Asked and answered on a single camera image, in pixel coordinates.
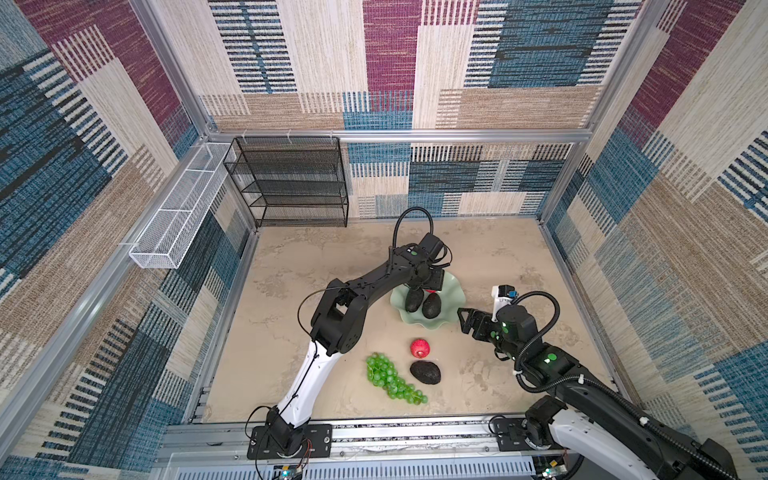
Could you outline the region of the light green scalloped fruit bowl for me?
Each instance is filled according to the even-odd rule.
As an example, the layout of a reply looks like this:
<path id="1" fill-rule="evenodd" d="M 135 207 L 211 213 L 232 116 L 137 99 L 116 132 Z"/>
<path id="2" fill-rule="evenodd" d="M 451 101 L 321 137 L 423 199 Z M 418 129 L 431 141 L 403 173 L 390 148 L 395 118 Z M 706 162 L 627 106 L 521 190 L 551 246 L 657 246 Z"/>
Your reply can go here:
<path id="1" fill-rule="evenodd" d="M 406 285 L 396 287 L 390 294 L 390 304 L 397 310 L 405 324 L 420 325 L 428 330 L 438 329 L 447 323 L 457 323 L 457 309 L 463 308 L 466 303 L 466 296 L 459 280 L 449 272 L 445 272 L 442 290 L 437 291 L 442 300 L 442 310 L 435 319 L 426 319 L 422 314 L 421 307 L 414 313 L 405 311 L 404 302 L 408 290 Z"/>

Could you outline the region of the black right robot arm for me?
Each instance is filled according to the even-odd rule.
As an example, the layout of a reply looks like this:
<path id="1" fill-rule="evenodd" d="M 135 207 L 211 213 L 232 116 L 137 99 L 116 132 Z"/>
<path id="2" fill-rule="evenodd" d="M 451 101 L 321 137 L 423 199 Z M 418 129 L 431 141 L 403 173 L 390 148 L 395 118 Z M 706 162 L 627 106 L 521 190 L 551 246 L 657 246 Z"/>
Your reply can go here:
<path id="1" fill-rule="evenodd" d="M 509 361 L 518 385 L 539 400 L 525 413 L 527 442 L 558 445 L 618 479 L 735 479 L 728 450 L 699 442 L 625 399 L 573 355 L 544 341 L 561 307 L 548 292 L 494 288 L 494 309 L 457 311 L 461 330 Z"/>

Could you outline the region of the dark fake avocado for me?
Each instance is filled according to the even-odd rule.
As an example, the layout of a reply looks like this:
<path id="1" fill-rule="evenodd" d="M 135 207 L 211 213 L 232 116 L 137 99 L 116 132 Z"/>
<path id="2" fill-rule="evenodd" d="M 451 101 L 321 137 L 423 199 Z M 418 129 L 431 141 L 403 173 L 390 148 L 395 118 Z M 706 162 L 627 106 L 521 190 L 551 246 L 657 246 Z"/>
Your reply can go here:
<path id="1" fill-rule="evenodd" d="M 442 380 L 442 373 L 437 364 L 431 361 L 417 360 L 409 367 L 411 375 L 425 385 L 437 385 Z"/>
<path id="2" fill-rule="evenodd" d="M 414 313 L 419 310 L 423 301 L 424 291 L 422 289 L 409 289 L 405 296 L 404 309 L 408 313 Z"/>
<path id="3" fill-rule="evenodd" d="M 432 320 L 437 318 L 441 314 L 442 300 L 437 292 L 431 292 L 423 301 L 421 305 L 423 316 Z"/>

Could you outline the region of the green fake grape bunch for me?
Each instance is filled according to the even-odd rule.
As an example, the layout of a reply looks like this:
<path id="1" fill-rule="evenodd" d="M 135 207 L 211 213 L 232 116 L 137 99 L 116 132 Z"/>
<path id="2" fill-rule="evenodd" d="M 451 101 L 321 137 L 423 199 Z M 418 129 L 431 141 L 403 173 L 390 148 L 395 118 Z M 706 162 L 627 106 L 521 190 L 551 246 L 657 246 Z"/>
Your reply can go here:
<path id="1" fill-rule="evenodd" d="M 366 358 L 365 363 L 368 381 L 375 387 L 383 389 L 389 398 L 404 400 L 413 405 L 428 403 L 428 397 L 414 385 L 408 384 L 386 355 L 372 353 Z"/>

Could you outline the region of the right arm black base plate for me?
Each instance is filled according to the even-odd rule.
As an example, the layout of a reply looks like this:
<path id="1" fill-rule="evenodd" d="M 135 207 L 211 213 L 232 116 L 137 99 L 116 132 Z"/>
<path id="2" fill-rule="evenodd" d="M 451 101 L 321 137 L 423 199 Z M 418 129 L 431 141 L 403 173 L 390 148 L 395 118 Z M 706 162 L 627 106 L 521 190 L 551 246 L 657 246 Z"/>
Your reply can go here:
<path id="1" fill-rule="evenodd" d="M 544 426 L 525 417 L 497 415 L 489 420 L 488 427 L 502 452 L 547 451 L 559 448 Z"/>

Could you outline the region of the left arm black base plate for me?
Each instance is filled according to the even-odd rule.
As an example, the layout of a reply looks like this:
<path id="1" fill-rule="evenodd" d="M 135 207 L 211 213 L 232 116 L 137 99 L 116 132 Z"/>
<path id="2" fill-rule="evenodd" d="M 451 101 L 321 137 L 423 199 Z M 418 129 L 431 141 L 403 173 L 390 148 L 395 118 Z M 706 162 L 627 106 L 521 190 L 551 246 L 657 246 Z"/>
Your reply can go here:
<path id="1" fill-rule="evenodd" d="M 333 427 L 331 424 L 290 426 L 255 426 L 249 432 L 248 460 L 299 459 L 330 456 Z"/>

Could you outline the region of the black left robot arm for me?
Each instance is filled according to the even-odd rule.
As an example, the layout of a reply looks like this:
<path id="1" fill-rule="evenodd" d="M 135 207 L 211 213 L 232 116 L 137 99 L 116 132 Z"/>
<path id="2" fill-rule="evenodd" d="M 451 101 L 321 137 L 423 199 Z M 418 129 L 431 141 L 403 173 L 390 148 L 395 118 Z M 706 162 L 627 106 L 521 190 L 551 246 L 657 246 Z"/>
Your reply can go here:
<path id="1" fill-rule="evenodd" d="M 413 212 L 425 215 L 429 230 L 418 243 L 398 244 L 399 228 Z M 320 291 L 322 297 L 310 319 L 307 355 L 288 393 L 266 413 L 264 430 L 248 433 L 251 446 L 278 455 L 294 455 L 307 443 L 306 429 L 315 402 L 332 369 L 362 337 L 369 307 L 397 287 L 412 291 L 442 289 L 445 258 L 452 251 L 434 234 L 434 221 L 423 207 L 409 207 L 398 217 L 386 261 L 349 281 L 335 279 Z"/>

